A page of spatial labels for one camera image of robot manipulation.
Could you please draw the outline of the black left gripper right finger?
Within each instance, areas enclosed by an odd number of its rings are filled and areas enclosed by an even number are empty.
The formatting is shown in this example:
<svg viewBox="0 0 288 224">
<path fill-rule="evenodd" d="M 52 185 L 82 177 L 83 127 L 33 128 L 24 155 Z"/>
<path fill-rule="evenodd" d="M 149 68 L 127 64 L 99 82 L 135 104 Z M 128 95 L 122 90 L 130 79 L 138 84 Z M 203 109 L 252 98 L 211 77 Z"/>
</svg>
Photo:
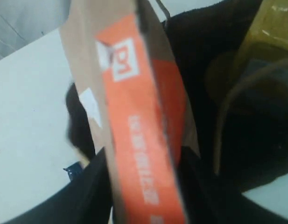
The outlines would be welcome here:
<svg viewBox="0 0 288 224">
<path fill-rule="evenodd" d="M 190 224 L 288 224 L 217 177 L 189 147 L 181 148 L 177 176 Z"/>
</svg>

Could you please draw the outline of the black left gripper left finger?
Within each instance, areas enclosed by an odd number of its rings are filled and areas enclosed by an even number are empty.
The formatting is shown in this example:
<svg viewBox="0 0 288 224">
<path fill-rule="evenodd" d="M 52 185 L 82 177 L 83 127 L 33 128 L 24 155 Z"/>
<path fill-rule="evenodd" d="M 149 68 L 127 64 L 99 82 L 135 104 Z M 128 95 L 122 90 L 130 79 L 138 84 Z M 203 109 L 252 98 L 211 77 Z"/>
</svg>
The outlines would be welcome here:
<svg viewBox="0 0 288 224">
<path fill-rule="evenodd" d="M 83 172 L 45 202 L 9 221 L 10 224 L 106 224 L 112 190 L 105 150 Z"/>
</svg>

